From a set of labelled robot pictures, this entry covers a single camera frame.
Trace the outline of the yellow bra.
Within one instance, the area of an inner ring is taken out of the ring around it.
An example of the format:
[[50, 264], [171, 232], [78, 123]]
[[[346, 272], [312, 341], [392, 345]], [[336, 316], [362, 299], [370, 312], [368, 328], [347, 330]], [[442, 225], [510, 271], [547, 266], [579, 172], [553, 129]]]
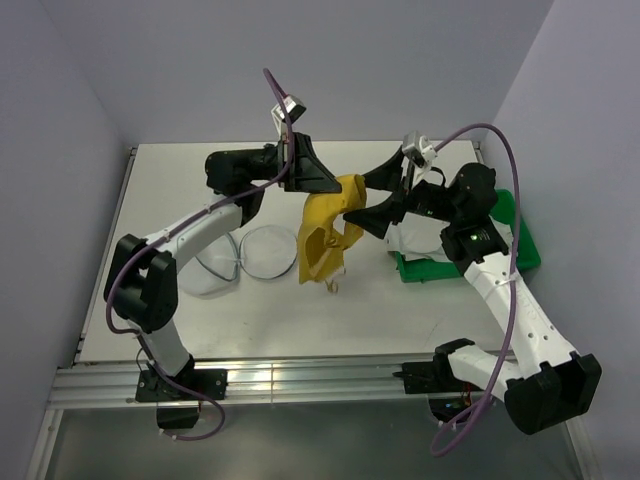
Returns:
[[308, 195], [297, 235], [299, 283], [324, 283], [330, 294], [339, 290], [335, 277], [346, 272], [344, 252], [364, 235], [363, 228], [349, 222], [339, 231], [334, 222], [341, 215], [365, 208], [367, 202], [362, 175], [343, 175], [337, 180], [340, 193]]

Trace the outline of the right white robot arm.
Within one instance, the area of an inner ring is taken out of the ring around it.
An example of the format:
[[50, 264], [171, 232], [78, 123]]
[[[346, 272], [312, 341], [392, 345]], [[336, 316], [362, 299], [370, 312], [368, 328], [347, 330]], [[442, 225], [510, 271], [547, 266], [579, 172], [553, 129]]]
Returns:
[[513, 267], [515, 251], [491, 217], [499, 201], [495, 171], [467, 163], [450, 184], [433, 184], [414, 180], [416, 168], [403, 166], [407, 157], [407, 151], [398, 150], [365, 174], [367, 188], [390, 195], [378, 205], [345, 214], [345, 221], [377, 238], [408, 213], [445, 222], [440, 239], [446, 257], [509, 336], [508, 348], [517, 362], [500, 362], [474, 341], [456, 339], [438, 346], [427, 363], [402, 365], [396, 375], [406, 393], [455, 391], [466, 385], [490, 390], [528, 435], [586, 413], [601, 365], [563, 337]]

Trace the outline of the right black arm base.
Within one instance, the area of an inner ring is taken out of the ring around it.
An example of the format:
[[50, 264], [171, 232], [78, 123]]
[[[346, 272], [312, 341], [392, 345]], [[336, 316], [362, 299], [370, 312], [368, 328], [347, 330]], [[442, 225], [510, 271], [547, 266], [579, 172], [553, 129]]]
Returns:
[[480, 388], [447, 373], [438, 361], [405, 362], [393, 376], [403, 382], [406, 394], [474, 393]]

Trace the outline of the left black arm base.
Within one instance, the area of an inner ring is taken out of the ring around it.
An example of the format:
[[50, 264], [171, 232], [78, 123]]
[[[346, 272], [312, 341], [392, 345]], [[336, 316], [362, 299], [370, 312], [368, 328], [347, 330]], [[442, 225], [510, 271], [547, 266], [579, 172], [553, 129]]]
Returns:
[[178, 379], [162, 377], [154, 368], [143, 370], [138, 379], [135, 401], [168, 403], [179, 401], [223, 400], [226, 394], [226, 369], [195, 369]]

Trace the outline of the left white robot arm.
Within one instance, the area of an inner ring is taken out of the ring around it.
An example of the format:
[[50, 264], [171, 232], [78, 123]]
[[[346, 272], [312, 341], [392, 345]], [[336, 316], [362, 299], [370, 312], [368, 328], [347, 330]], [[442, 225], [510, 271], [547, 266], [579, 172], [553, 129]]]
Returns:
[[215, 240], [251, 221], [268, 186], [296, 193], [342, 190], [310, 136], [300, 132], [257, 149], [214, 152], [204, 170], [211, 203], [145, 238], [123, 236], [104, 289], [108, 328], [121, 331], [114, 317], [127, 322], [127, 332], [161, 372], [159, 388], [172, 399], [187, 397], [195, 386], [194, 359], [174, 323], [179, 272]]

